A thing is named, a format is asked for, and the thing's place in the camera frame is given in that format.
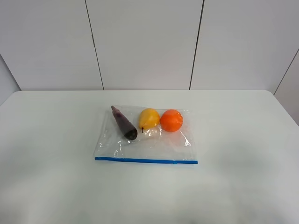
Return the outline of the orange fruit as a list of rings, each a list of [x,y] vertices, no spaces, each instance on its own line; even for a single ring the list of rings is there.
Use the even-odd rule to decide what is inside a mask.
[[[182,114],[174,109],[165,111],[160,118],[161,128],[167,132],[178,131],[184,122]]]

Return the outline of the clear zip bag blue seal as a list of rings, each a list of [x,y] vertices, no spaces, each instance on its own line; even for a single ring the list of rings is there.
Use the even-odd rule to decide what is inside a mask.
[[[184,122],[176,132],[167,132],[157,125],[144,130],[139,128],[139,116],[144,110],[138,106],[116,106],[135,126],[138,136],[135,140],[126,139],[121,133],[112,109],[100,113],[102,125],[94,158],[97,161],[136,162],[154,164],[197,164],[196,147],[193,142],[191,116],[188,110],[179,109]]]

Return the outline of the dark purple eggplant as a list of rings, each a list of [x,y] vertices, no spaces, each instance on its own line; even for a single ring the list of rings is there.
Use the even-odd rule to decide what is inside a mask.
[[[138,131],[135,126],[114,106],[111,106],[114,119],[123,134],[128,140],[135,140],[138,136]]]

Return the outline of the yellow pear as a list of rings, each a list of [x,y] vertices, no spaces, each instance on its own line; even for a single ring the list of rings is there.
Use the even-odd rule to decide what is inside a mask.
[[[155,109],[144,109],[139,116],[139,128],[144,130],[156,127],[160,123],[160,115]]]

